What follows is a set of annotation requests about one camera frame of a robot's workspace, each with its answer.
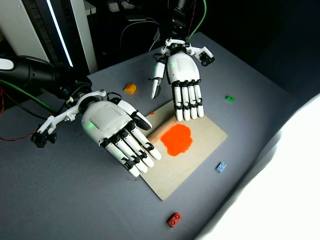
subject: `wooden board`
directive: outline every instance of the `wooden board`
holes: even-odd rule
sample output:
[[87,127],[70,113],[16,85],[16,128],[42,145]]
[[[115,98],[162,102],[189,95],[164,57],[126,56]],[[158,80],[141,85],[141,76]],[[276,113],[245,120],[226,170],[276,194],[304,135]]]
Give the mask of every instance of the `wooden board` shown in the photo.
[[[173,102],[168,102],[146,118],[152,123],[152,129],[143,131],[147,136],[166,120],[174,115]],[[154,161],[154,167],[149,168],[146,174],[141,174],[145,182],[157,196],[164,201],[187,177],[228,137],[210,118],[204,116],[196,120],[182,121],[190,128],[191,146],[185,153],[171,156],[167,148],[159,139],[154,146],[162,154],[161,160]]]

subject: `wooden rolling pin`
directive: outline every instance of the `wooden rolling pin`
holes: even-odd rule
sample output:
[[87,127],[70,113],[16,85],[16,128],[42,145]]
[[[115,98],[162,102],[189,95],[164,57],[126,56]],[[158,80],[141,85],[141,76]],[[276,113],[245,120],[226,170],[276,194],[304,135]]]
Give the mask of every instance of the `wooden rolling pin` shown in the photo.
[[156,128],[153,132],[151,132],[148,135],[148,140],[150,141],[150,143],[154,144],[162,137],[163,134],[166,133],[166,131],[168,131],[177,123],[178,121],[176,120],[176,116],[169,118],[167,121],[165,121],[163,124],[161,124],[158,128]]

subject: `table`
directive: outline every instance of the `table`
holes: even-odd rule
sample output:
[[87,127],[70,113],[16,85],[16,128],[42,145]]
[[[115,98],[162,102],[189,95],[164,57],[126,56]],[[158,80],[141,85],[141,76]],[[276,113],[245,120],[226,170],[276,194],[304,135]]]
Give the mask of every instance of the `table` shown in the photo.
[[[198,33],[194,46],[205,45],[216,58],[198,62],[205,114],[228,138],[166,200],[161,201],[142,178],[132,178],[82,131],[81,116],[61,123],[55,144],[36,148],[30,140],[0,141],[0,238],[3,240],[188,240],[193,239],[288,119],[295,99],[226,49]],[[147,115],[172,99],[164,79],[160,96],[151,100],[152,55],[137,56],[89,76],[93,90],[118,92]],[[123,92],[128,83],[137,92]],[[225,96],[236,98],[235,103]],[[56,109],[49,93],[40,98]],[[25,106],[44,113],[31,101]],[[41,123],[18,107],[0,115],[0,136],[20,137]],[[215,168],[226,162],[223,173]],[[166,221],[180,212],[175,228]]]

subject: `green cable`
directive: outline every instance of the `green cable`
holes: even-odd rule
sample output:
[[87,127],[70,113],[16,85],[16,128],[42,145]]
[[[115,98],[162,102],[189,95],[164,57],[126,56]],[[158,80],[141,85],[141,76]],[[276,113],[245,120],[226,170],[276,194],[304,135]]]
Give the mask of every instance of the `green cable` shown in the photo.
[[207,14],[207,3],[206,0],[203,0],[203,5],[204,5],[204,13],[203,13],[203,17],[201,19],[201,21],[199,22],[198,26],[196,26],[196,28],[193,30],[193,32],[190,34],[189,38],[188,38],[188,42],[190,41],[190,39],[192,38],[192,36],[195,34],[195,32],[198,30],[198,28],[200,27],[200,25],[202,24],[202,22],[204,21],[206,14]]
[[41,106],[43,106],[45,109],[47,109],[48,111],[50,111],[51,113],[55,114],[57,111],[54,110],[52,107],[48,106],[47,104],[45,104],[44,102],[42,102],[41,100],[39,100],[38,98],[36,98],[35,96],[32,96],[30,93],[24,91],[23,89],[21,89],[20,87],[10,83],[10,82],[7,82],[7,81],[3,81],[0,79],[0,82],[13,88],[13,89],[16,89],[20,92],[22,92],[23,94],[27,95],[28,97],[32,98],[33,100],[35,100],[38,104],[40,104]]

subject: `white light strip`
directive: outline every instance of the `white light strip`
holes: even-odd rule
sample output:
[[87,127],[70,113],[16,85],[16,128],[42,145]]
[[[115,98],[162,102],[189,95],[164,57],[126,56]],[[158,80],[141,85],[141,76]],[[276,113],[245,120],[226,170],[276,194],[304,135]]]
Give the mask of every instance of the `white light strip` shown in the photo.
[[58,25],[58,22],[57,22],[57,19],[56,19],[56,15],[55,15],[55,12],[54,12],[54,10],[53,10],[53,8],[52,8],[52,5],[51,5],[50,0],[46,0],[46,3],[48,4],[48,7],[49,7],[49,10],[50,10],[50,13],[51,13],[51,16],[52,16],[52,19],[53,19],[55,28],[56,28],[56,30],[57,30],[57,32],[58,32],[60,41],[61,41],[61,43],[62,43],[64,52],[65,52],[66,58],[67,58],[68,61],[69,61],[69,65],[70,65],[71,67],[73,67],[74,65],[72,64],[72,61],[71,61],[71,59],[70,59],[70,56],[69,56],[69,53],[68,53],[68,50],[67,50],[67,47],[66,47],[64,38],[62,37],[61,31],[60,31],[60,27],[59,27],[59,25]]

